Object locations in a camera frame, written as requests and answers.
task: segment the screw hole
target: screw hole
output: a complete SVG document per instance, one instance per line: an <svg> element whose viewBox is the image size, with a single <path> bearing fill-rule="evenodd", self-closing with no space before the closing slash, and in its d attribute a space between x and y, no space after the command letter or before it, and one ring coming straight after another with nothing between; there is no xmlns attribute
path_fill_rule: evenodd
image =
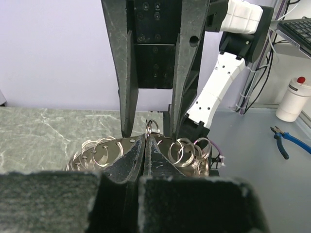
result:
<svg viewBox="0 0 311 233"><path fill-rule="evenodd" d="M199 43L199 38L193 35L192 37L190 37L189 43L191 47L197 47Z"/></svg>

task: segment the marble surface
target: marble surface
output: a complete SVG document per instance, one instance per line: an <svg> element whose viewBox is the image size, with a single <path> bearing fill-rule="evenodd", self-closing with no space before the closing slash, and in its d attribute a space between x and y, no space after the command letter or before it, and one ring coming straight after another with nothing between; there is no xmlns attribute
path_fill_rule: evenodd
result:
<svg viewBox="0 0 311 233"><path fill-rule="evenodd" d="M132 136L163 115L137 112ZM0 108L0 173L62 170L86 140L121 137L119 111Z"/></svg>

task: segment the pile of key rings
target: pile of key rings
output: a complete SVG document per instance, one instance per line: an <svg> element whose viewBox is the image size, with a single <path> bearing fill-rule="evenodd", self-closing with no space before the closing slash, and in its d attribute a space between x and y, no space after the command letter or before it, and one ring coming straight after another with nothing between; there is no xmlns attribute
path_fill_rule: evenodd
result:
<svg viewBox="0 0 311 233"><path fill-rule="evenodd" d="M153 124L156 126L156 131L153 132ZM154 120L146 121L146 138L150 135L156 137L156 135L161 135L159 126ZM200 141L207 141L207 146L202 150L197 143ZM172 150L174 147L176 153L175 156L172 155ZM171 143L168 151L168 159L170 162L178 168L185 175L191 176L208 176L209 175L209 156L212 154L212 145L210 141L201 137L198 138L194 143L192 143L187 138L179 138L175 142Z"/></svg>
<svg viewBox="0 0 311 233"><path fill-rule="evenodd" d="M160 128L154 120L146 120L145 137L150 136L157 138L165 138L160 133ZM113 146L118 146L119 154L115 155L108 151L108 143L116 140ZM200 141L207 141L207 146L202 150L197 143ZM163 140L157 141L159 148ZM187 176L208 176L209 163L208 159L211 156L212 145L207 138L199 138L192 143L187 138L179 138L175 142L170 142L167 153L162 153L167 156L167 159L183 174ZM86 141L81 146L81 151L75 153L69 160L65 171L86 171L86 170L103 170L111 165L114 161L122 157L124 151L121 139L114 137L101 138L96 141Z"/></svg>
<svg viewBox="0 0 311 233"><path fill-rule="evenodd" d="M108 146L103 145L104 153L97 153L95 150L98 145L105 144L106 142L116 140L114 137L105 137L98 139L97 141L86 141L81 146L81 151L75 153L69 160L65 171L83 171L83 170L102 170L109 166L116 159L124 155L123 146L120 142L116 142L119 147L118 156L108 161L109 152Z"/></svg>

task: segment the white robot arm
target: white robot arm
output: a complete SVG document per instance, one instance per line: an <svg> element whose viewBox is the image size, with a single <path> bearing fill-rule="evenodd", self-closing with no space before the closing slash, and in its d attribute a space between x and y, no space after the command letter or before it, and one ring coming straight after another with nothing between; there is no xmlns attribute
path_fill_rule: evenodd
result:
<svg viewBox="0 0 311 233"><path fill-rule="evenodd" d="M228 11L221 31L254 34L257 31L263 9L243 0L229 0ZM210 128L212 119L225 93L237 75L245 68L243 57L230 52L220 52L212 75L196 102L187 111L188 118L196 124L204 123Z"/></svg>

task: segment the metal plate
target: metal plate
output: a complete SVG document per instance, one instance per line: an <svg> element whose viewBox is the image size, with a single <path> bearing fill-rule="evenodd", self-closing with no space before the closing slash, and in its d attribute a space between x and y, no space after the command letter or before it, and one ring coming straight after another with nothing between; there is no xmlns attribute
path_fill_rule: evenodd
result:
<svg viewBox="0 0 311 233"><path fill-rule="evenodd" d="M138 87L172 89L175 45L135 45Z"/></svg>
<svg viewBox="0 0 311 233"><path fill-rule="evenodd" d="M181 0L135 0L139 43L176 44L180 32Z"/></svg>

